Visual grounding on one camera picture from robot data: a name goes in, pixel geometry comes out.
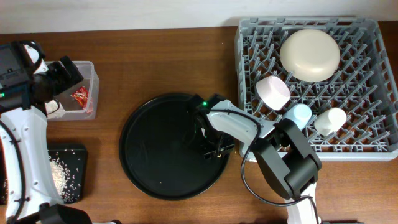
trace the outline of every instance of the white bowl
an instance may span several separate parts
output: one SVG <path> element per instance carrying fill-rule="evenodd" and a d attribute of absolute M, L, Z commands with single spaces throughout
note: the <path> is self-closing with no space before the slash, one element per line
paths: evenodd
<path fill-rule="evenodd" d="M 336 41 L 320 30 L 304 29 L 292 34 L 280 48 L 280 61 L 293 77 L 306 82 L 330 78 L 340 62 Z"/>

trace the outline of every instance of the white wall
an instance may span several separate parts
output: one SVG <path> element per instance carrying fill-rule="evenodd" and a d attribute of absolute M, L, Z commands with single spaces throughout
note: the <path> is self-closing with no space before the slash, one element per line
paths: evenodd
<path fill-rule="evenodd" d="M 398 20 L 398 1 L 0 0 L 0 33 L 236 26 L 254 16 Z"/>

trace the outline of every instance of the black tray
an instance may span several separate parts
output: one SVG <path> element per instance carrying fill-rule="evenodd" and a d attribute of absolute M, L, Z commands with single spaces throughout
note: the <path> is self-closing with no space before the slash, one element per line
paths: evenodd
<path fill-rule="evenodd" d="M 82 144 L 48 144 L 49 156 L 51 159 L 59 158 L 58 163 L 70 171 L 67 180 L 66 192 L 69 193 L 69 199 L 62 195 L 65 204 L 75 203 L 83 198 L 83 188 L 85 184 L 87 150 Z"/>
<path fill-rule="evenodd" d="M 83 187 L 86 173 L 87 150 L 82 144 L 48 144 L 49 156 L 52 159 L 59 158 L 70 170 L 70 179 L 67 181 L 67 189 L 70 198 L 62 197 L 66 204 L 75 203 L 83 197 Z M 7 204 L 6 166 L 2 150 L 0 150 L 0 205 Z"/>
<path fill-rule="evenodd" d="M 204 137 L 187 110 L 190 97 L 154 98 L 138 108 L 123 128 L 119 142 L 123 170 L 147 195 L 190 198 L 211 187 L 224 171 L 229 155 L 203 156 Z"/>

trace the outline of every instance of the clear plastic container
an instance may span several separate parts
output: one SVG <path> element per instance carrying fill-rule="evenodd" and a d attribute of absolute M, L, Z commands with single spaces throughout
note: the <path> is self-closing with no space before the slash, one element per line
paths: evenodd
<path fill-rule="evenodd" d="M 83 76 L 83 81 L 59 94 L 56 98 L 61 104 L 60 110 L 49 114 L 48 121 L 91 120 L 95 118 L 100 90 L 100 79 L 91 62 L 73 62 Z M 85 108 L 81 108 L 76 99 L 71 95 L 80 87 L 88 90 L 88 100 Z"/>

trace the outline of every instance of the white cup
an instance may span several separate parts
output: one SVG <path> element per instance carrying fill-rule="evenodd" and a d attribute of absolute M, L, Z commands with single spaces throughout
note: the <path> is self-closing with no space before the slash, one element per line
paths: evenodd
<path fill-rule="evenodd" d="M 293 121 L 300 130 L 303 130 L 312 116 L 311 108 L 303 103 L 294 105 L 288 112 L 286 112 L 282 119 L 289 119 Z"/>
<path fill-rule="evenodd" d="M 327 136 L 338 131 L 346 120 L 347 115 L 342 109 L 331 108 L 319 115 L 313 125 L 320 134 Z"/>
<path fill-rule="evenodd" d="M 269 76 L 258 81 L 256 89 L 263 102 L 274 110 L 282 109 L 290 100 L 289 88 L 276 76 Z"/>

